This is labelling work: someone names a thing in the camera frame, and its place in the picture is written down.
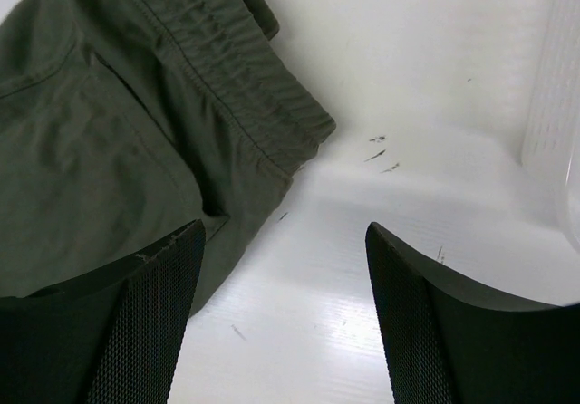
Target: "waistband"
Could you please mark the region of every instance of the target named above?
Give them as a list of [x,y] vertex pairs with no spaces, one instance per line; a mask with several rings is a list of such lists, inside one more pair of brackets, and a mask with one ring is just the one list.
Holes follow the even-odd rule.
[[227,121],[286,174],[315,156],[333,119],[268,43],[264,0],[136,0],[169,37],[191,79],[226,107]]

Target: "folded cloth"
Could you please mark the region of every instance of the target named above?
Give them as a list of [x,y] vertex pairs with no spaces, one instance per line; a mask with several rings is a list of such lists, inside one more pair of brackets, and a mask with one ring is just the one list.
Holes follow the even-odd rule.
[[23,0],[0,26],[0,296],[201,219],[192,313],[334,121],[264,0]]

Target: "white container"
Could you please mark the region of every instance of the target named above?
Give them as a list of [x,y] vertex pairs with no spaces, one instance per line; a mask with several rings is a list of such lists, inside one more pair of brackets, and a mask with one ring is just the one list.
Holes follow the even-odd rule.
[[559,224],[580,252],[580,0],[554,0],[522,161],[553,188]]

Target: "garment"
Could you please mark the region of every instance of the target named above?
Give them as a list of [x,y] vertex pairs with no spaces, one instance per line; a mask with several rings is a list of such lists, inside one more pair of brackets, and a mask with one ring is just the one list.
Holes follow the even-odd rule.
[[0,26],[0,296],[197,218],[192,313],[334,121],[270,48],[264,0],[23,0]]

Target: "dark green fabric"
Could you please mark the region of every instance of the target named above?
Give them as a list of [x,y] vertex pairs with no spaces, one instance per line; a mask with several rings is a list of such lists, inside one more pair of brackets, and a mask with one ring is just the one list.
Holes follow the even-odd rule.
[[194,219],[192,312],[334,122],[268,44],[264,0],[24,0],[0,26],[0,296]]

